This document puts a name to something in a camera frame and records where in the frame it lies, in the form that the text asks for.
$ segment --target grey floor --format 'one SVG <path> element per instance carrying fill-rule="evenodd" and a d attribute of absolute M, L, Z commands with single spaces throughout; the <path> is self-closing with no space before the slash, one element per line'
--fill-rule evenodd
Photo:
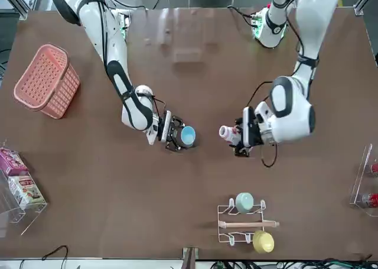
<path fill-rule="evenodd" d="M 147 8 L 153 8 L 157 0 L 142 0 Z M 218 4 L 219 7 L 225 7 L 229 4 L 229 1 L 224 1 L 224 4 Z M 234 0 L 234 5 L 236 7 L 261 7 L 268 4 L 271 0 Z M 357 0 L 343 0 L 344 6 L 353 6 Z M 212 7 L 211 2 L 206 2 L 206 0 L 191 0 L 191 7 Z M 36 9 L 46 10 L 54 9 L 51 6 L 51 0 L 37 0 Z M 168 8 L 168 7 L 187 7 L 188 0 L 159 0 L 157 9 Z M 373 53 L 378 53 L 378 0 L 370 0 L 369 3 L 364 8 L 363 16 L 367 32 L 372 44 Z M 4 15 L 0 14 L 0 51 L 11 48 L 14 40 L 14 35 L 16 31 L 16 26 L 18 22 L 18 17 L 16 15 Z M 8 60 L 9 52 L 5 51 L 0 53 L 0 63 L 4 63 Z M 0 78 L 2 76 L 2 67 L 0 66 Z"/>

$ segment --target pink box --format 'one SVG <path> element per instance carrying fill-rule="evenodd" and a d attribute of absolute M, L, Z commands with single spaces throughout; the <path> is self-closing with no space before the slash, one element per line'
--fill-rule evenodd
<path fill-rule="evenodd" d="M 6 176 L 28 175 L 28 168 L 18 152 L 6 148 L 0 148 L 0 169 Z"/>

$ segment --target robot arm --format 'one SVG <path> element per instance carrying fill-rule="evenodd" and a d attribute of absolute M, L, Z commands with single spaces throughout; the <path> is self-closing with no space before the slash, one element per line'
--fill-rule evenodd
<path fill-rule="evenodd" d="M 291 0 L 272 0 L 270 7 L 252 15 L 252 34 L 264 47 L 274 48 L 284 37 L 286 28 L 285 8 Z"/>
<path fill-rule="evenodd" d="M 183 126 L 182 119 L 165 111 L 163 118 L 154 113 L 152 90 L 145 85 L 133 87 L 127 66 L 127 47 L 117 18 L 107 7 L 106 0 L 53 0 L 58 12 L 68 22 L 84 27 L 86 34 L 104 63 L 106 74 L 121 98 L 122 122 L 147 135 L 152 145 L 156 139 L 166 142 L 166 148 L 180 147 L 175 129 Z"/>
<path fill-rule="evenodd" d="M 297 140 L 315 128 L 315 111 L 308 102 L 309 89 L 318 64 L 328 25 L 338 0 L 298 0 L 296 21 L 301 39 L 298 60 L 291 76 L 279 76 L 269 94 L 272 110 L 266 102 L 255 110 L 248 106 L 236 121 L 242 138 L 236 155 L 248 156 L 250 147 Z"/>

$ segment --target yellow cup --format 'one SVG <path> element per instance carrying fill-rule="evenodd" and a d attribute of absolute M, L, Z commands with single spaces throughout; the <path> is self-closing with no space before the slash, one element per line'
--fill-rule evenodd
<path fill-rule="evenodd" d="M 274 249 L 274 239 L 268 232 L 256 231 L 253 235 L 252 243 L 258 253 L 267 253 Z"/>

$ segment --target light green cup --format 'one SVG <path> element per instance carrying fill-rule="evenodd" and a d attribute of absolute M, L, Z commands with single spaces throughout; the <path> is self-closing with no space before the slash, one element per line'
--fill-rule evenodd
<path fill-rule="evenodd" d="M 247 192 L 239 193 L 236 196 L 235 206 L 240 213 L 247 214 L 253 207 L 253 196 Z"/>

